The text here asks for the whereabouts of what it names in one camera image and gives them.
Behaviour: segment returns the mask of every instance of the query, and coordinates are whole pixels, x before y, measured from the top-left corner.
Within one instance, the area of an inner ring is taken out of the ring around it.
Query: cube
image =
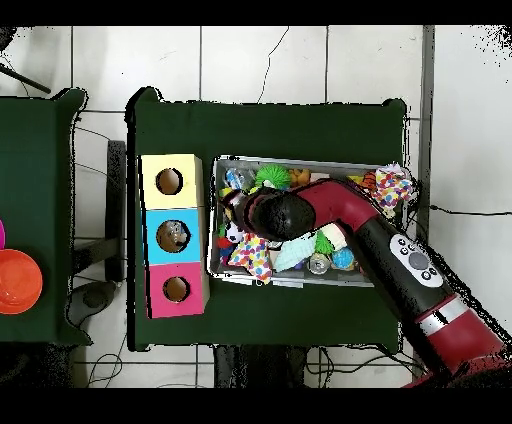
[[[146,210],[204,206],[203,167],[192,154],[142,155]]]
[[[186,236],[177,245],[168,228],[181,224]],[[204,207],[146,211],[146,239],[150,265],[199,262],[205,252]]]
[[[172,291],[169,286],[179,278],[180,283]],[[185,297],[180,301],[180,287],[186,286]],[[149,266],[149,318],[169,318],[198,315],[210,297],[208,277],[201,262],[176,263]]]

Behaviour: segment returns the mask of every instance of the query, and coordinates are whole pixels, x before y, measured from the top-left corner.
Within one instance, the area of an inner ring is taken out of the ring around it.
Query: green tablecloth
[[[71,126],[85,93],[55,100],[0,98],[0,219],[6,248],[30,255],[43,274],[37,303],[0,315],[0,341],[88,344],[65,318],[71,275]]]
[[[212,160],[220,154],[401,163],[404,115],[401,100],[385,105],[308,106],[164,103],[148,88],[140,90],[127,109],[132,160],[128,173],[135,177],[135,155],[193,153],[203,162],[207,196]],[[373,288],[251,287],[210,278],[211,297],[203,315],[148,319],[138,189],[136,184],[132,188],[135,198],[129,208],[135,211],[135,222],[128,225],[129,237],[135,237],[136,281],[128,310],[132,311],[134,298],[135,320],[128,323],[136,347],[383,343],[397,350],[397,321]]]

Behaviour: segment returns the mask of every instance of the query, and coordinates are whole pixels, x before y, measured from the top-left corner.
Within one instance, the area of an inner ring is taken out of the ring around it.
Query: pink box
[[[172,277],[181,277],[189,285],[189,294],[182,302],[174,303],[164,294],[164,284]],[[210,297],[208,277],[202,262],[150,265],[149,296],[151,300],[151,313],[149,305],[147,311],[149,318],[202,314]]]

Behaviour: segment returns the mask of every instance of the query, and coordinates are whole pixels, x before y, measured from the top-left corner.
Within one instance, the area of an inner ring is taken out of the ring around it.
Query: blue box
[[[180,221],[187,227],[190,237],[185,248],[178,253],[163,250],[157,242],[158,227],[165,221]],[[146,211],[148,261],[150,265],[199,262],[201,258],[201,230],[199,211],[190,209],[167,209]]]

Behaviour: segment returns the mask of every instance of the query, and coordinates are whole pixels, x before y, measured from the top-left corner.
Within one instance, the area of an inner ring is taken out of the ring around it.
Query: shape sorter box
[[[179,252],[167,252],[158,243],[157,233],[166,221],[178,221],[187,233],[185,246]],[[146,210],[146,232],[149,265],[199,262],[205,252],[204,207],[191,209]]]
[[[201,159],[192,154],[142,155],[141,164],[146,210],[204,206]],[[175,194],[164,194],[159,188],[158,177],[165,170],[172,170],[179,180]]]
[[[188,285],[188,296],[175,303],[165,295],[165,284],[179,277]],[[201,262],[149,266],[149,318],[170,318],[184,315],[199,315],[210,297],[208,277]]]

